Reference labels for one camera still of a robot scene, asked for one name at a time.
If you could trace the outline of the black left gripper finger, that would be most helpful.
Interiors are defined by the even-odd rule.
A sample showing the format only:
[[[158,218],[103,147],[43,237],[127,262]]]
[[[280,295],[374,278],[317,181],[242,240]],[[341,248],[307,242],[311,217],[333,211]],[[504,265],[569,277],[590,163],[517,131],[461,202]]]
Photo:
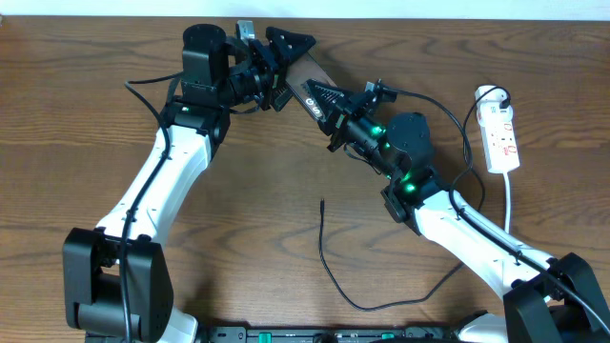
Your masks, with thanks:
[[[280,69],[289,67],[316,44],[312,35],[294,33],[277,27],[268,27],[265,36]]]
[[[280,112],[292,97],[292,90],[285,81],[282,81],[273,88],[270,105],[276,112]]]

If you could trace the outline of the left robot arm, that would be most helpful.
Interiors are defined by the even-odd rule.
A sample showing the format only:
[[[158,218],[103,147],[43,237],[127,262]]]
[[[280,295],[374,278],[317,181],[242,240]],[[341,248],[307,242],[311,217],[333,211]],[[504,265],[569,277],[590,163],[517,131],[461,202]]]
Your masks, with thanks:
[[[211,164],[237,114],[280,111],[289,67],[315,39],[250,21],[234,35],[197,24],[183,34],[180,72],[153,111],[150,155],[115,207],[91,230],[73,229],[62,248],[65,313],[89,342],[183,342],[197,319],[174,305],[164,248],[192,185]]]

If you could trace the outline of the white power strip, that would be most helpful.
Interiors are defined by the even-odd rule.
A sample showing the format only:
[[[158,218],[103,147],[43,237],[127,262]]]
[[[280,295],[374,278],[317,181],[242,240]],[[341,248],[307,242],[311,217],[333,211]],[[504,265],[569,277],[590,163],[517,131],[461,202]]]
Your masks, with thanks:
[[[520,162],[513,126],[514,109],[508,92],[483,85],[477,88],[475,98],[488,172],[503,174],[515,170]]]

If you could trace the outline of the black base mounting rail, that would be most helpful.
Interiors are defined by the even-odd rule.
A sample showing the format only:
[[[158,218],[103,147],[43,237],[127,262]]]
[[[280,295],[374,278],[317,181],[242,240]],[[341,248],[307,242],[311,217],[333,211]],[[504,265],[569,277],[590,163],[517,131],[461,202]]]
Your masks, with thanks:
[[[411,326],[398,329],[363,328],[245,328],[236,326],[199,329],[194,339],[163,338],[162,342],[195,343],[362,343],[460,342],[456,333],[442,327]]]

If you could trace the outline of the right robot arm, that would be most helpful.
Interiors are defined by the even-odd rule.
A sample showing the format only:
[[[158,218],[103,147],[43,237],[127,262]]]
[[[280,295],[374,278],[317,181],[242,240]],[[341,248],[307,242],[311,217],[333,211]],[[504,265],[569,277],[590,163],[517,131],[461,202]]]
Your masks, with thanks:
[[[404,112],[382,125],[373,115],[400,92],[383,84],[354,93],[309,79],[297,89],[331,138],[385,175],[381,194],[396,222],[451,252],[498,296],[504,313],[477,314],[455,332],[464,342],[606,342],[609,307],[592,268],[569,253],[556,258],[498,227],[470,206],[433,166],[423,114]]]

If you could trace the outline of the Galaxy S25 Ultra smartphone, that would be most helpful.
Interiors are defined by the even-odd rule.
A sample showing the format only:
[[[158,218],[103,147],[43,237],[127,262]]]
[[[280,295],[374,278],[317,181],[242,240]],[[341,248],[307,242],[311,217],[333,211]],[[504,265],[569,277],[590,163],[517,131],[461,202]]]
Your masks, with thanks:
[[[285,81],[295,99],[319,122],[324,117],[324,110],[320,107],[318,98],[323,89],[336,87],[332,78],[306,53],[288,68]]]

